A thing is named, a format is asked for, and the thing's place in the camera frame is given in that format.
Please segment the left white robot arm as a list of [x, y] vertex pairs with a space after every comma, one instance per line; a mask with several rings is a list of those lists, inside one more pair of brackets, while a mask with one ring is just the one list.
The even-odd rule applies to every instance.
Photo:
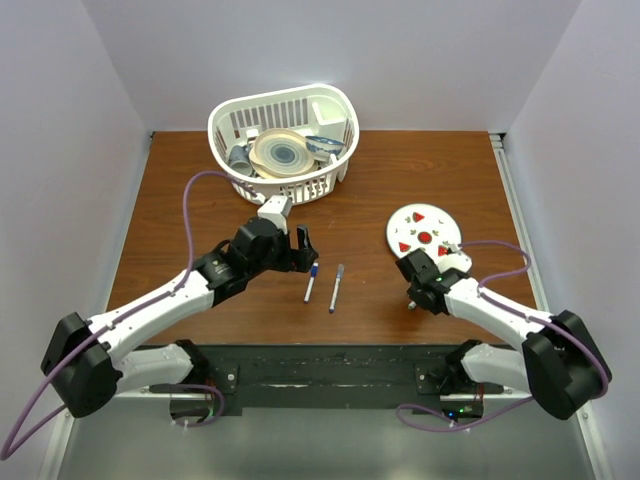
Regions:
[[298, 245], [272, 221], [253, 217], [233, 239], [195, 260], [189, 272], [116, 310], [82, 319], [72, 313], [54, 330], [42, 372], [76, 418], [104, 407], [115, 395], [146, 386], [177, 385], [200, 390], [211, 375], [195, 344], [178, 340], [166, 347], [142, 344], [175, 323], [243, 292], [265, 271], [311, 270], [318, 257], [306, 226], [296, 229]]

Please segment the white thin pen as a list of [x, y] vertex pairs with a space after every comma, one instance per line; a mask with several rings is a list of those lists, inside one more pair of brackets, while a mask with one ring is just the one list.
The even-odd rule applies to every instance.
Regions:
[[308, 303], [310, 302], [310, 299], [311, 299], [311, 295], [312, 295], [312, 291], [313, 291], [313, 287], [314, 287], [314, 283], [315, 283], [316, 277], [315, 277], [315, 278], [312, 278], [312, 277], [311, 277], [311, 275], [310, 275], [310, 277], [309, 277], [309, 281], [308, 281], [308, 283], [307, 283], [307, 287], [306, 287], [305, 294], [304, 294], [304, 297], [303, 297], [303, 302], [304, 302], [305, 304], [308, 304]]

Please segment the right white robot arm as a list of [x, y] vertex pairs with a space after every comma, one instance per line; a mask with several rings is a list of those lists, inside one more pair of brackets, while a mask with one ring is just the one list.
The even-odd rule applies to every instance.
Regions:
[[417, 307], [467, 320], [506, 344], [463, 343], [440, 370], [442, 394], [490, 383], [526, 392], [552, 417], [567, 420], [607, 393], [611, 370], [577, 314], [532, 309], [487, 289], [471, 277], [471, 260], [461, 251], [432, 259], [414, 250], [396, 266]]

